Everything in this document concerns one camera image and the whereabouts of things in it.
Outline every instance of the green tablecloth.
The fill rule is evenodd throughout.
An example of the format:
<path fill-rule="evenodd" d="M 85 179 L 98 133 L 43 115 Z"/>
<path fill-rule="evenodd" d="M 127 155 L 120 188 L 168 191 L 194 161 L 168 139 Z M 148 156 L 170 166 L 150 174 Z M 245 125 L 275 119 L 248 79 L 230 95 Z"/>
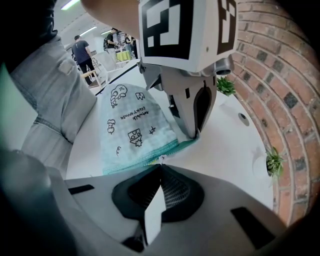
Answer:
<path fill-rule="evenodd" d="M 131 54 L 129 53 L 128 50 L 123 51 L 123 52 L 118 52 L 118 53 L 116 54 L 116 58 L 117 58 L 120 62 L 130 61 L 130 60 L 131 60 Z"/>

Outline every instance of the white plant pot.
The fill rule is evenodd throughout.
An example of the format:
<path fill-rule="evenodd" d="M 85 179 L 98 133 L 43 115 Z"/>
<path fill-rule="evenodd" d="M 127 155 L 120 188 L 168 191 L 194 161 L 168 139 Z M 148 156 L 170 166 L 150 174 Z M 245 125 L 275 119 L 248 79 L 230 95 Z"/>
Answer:
<path fill-rule="evenodd" d="M 220 91 L 216 92 L 216 98 L 215 98 L 215 102 L 214 105 L 216 106 L 221 106 L 224 103 L 226 103 L 226 101 L 228 100 L 228 96 L 224 95 L 223 93 L 221 93 Z"/>
<path fill-rule="evenodd" d="M 255 178 L 258 180 L 271 179 L 268 175 L 266 165 L 267 155 L 260 155 L 252 163 L 252 172 Z"/>

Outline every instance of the fluorescent light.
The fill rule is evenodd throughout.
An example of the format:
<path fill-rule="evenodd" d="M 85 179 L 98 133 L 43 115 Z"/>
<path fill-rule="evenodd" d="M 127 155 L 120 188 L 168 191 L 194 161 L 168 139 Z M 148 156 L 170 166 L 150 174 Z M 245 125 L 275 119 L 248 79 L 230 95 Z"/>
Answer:
<path fill-rule="evenodd" d="M 87 31 L 84 31 L 82 34 L 80 34 L 80 37 L 82 37 L 85 33 L 88 33 L 89 31 L 94 30 L 96 28 L 97 28 L 96 26 L 89 28 Z"/>
<path fill-rule="evenodd" d="M 109 30 L 107 32 L 103 32 L 101 35 L 104 35 L 104 34 L 109 33 L 109 32 L 111 32 L 111 30 Z"/>
<path fill-rule="evenodd" d="M 73 6 L 75 3 L 79 2 L 80 0 L 71 0 L 68 2 L 64 7 L 61 8 L 61 10 L 68 10 L 71 6 Z"/>

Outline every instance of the checkered fabric pouch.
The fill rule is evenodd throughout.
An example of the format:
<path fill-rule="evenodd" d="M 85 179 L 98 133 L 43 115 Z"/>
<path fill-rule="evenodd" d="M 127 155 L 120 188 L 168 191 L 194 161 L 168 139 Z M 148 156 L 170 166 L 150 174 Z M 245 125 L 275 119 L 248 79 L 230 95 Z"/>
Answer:
<path fill-rule="evenodd" d="M 154 98 L 131 84 L 103 90 L 100 138 L 104 175 L 147 165 L 179 145 Z"/>

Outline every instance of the green plant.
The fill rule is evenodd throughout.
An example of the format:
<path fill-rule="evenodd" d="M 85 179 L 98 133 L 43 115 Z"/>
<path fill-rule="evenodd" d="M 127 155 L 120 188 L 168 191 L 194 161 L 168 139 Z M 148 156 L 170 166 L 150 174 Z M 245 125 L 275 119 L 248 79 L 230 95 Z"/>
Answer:
<path fill-rule="evenodd" d="M 273 146 L 271 151 L 266 151 L 266 169 L 270 176 L 281 176 L 284 167 L 282 165 L 283 158 L 279 155 L 277 149 Z"/>
<path fill-rule="evenodd" d="M 231 94 L 235 94 L 235 85 L 233 82 L 227 80 L 225 77 L 218 78 L 217 80 L 217 90 L 223 93 L 226 96 L 230 96 Z"/>

